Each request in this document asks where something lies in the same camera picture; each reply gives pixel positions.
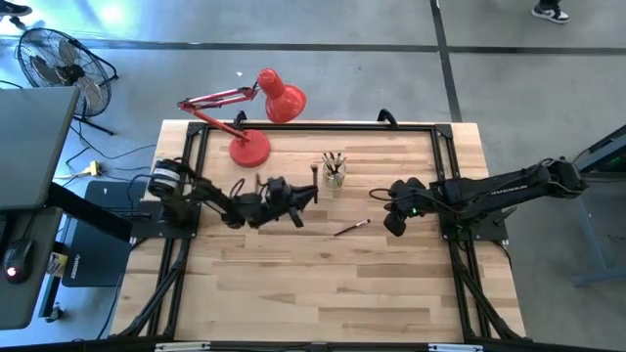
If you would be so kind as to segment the person's shoe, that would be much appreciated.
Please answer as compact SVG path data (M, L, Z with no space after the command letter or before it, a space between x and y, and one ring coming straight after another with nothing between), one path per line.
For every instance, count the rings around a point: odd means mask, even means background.
M26 5L18 5L8 0L0 0L0 17L24 17L30 15L32 9Z
M559 24L567 23L570 20L569 14L561 9L560 0L538 0L531 10L531 15Z

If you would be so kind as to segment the black desk support bar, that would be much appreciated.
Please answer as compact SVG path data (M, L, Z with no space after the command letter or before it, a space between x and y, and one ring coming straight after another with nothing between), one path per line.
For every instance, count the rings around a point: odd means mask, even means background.
M45 204L58 207L70 217L87 222L122 242L130 241L130 220L119 217L56 183L51 184Z

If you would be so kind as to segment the black aluminium table frame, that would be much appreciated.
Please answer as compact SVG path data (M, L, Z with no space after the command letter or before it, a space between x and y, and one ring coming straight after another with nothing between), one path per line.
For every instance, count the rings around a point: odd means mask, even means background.
M433 215L409 220L394 237L383 225L382 192L398 179L424 183L449 175L451 158L435 155L425 126L391 129L376 122L268 125L271 154L255 169L234 164L230 136L209 135L203 175L229 190L244 178L282 176L313 183L323 153L347 157L343 187L322 189L302 213L259 229L226 227L210 209L191 242L174 336L178 340L443 344L465 342L448 244ZM360 221L371 223L333 237Z

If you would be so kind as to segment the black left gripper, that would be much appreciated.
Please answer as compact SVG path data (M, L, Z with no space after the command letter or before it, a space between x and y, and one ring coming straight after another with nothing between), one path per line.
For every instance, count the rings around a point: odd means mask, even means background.
M317 187L293 186L291 189L274 189L268 192L266 202L272 216L278 220L287 214L296 228L303 227L300 213L310 203L317 202Z

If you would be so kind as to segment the long black eyeshadow brush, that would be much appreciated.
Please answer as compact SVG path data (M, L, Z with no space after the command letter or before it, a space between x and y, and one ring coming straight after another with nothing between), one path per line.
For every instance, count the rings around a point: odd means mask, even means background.
M367 225L369 223L371 223L371 219L366 219L366 220L360 221L359 223L356 223L355 225L352 225L352 226L350 226L348 228L345 228L343 230L338 231L337 233L333 234L333 237L338 237L340 235L343 235L345 233L353 231L353 230L355 230L357 228L363 227L363 226L365 226L365 225Z

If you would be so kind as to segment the black computer mouse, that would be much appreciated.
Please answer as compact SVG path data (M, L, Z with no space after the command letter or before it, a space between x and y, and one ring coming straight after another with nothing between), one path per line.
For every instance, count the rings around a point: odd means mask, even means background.
M26 281L32 272L32 252L34 241L19 239L11 242L3 258L3 267L6 280L10 284L20 284Z

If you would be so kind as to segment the black computer case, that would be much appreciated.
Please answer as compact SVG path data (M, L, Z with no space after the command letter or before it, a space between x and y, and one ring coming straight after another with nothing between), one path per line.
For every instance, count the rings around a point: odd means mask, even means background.
M127 182L92 181L84 198L114 210L129 208ZM90 223L71 219L68 260L62 277L67 287L116 286L126 268L131 244Z

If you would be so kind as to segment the grey desk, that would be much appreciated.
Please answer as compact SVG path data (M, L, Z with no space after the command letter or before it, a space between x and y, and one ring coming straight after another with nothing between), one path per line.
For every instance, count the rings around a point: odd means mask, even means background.
M71 87L0 90L0 217L9 222L0 235L0 330L24 329L33 318L63 217L45 202L77 101ZM19 239L32 242L31 271L11 284L2 257Z

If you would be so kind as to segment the teal metal cart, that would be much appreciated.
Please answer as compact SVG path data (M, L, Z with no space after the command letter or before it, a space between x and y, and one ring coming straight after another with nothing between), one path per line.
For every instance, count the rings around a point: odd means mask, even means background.
M617 171L617 175L613 179L615 181L626 181L626 124L601 138L586 150L583 150L575 158L575 164L582 173L592 174L602 173L604 166L607 166L609 168L608 173L611 173L616 165L623 165L625 171ZM580 198L577 200L577 204L580 211L583 235L590 249L595 269L588 274L573 275L573 285L581 287L604 281L626 279L626 266L608 266L601 242L597 238L593 227L592 214L588 211L584 200Z

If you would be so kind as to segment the black floor fan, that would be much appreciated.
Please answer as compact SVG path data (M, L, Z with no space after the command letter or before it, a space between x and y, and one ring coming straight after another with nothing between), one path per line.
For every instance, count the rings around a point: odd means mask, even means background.
M73 119L100 132L114 133L93 123L112 100L116 68L94 54L78 39L51 28L31 28L20 37L16 49L22 73L34 88L74 87L78 98Z

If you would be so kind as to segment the red desk lamp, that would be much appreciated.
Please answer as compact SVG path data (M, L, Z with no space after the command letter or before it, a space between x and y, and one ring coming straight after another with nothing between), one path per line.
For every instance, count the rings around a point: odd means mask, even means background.
M285 83L280 74L272 68L262 69L252 86L244 86L195 98L187 98L177 103L179 110L212 125L214 128L233 136L229 145L229 155L239 166L253 168L263 164L271 153L268 137L260 130L238 130L208 114L208 109L221 109L224 106L253 101L258 92L265 95L264 108L270 122L284 124L299 117L307 104L305 93L297 86Z

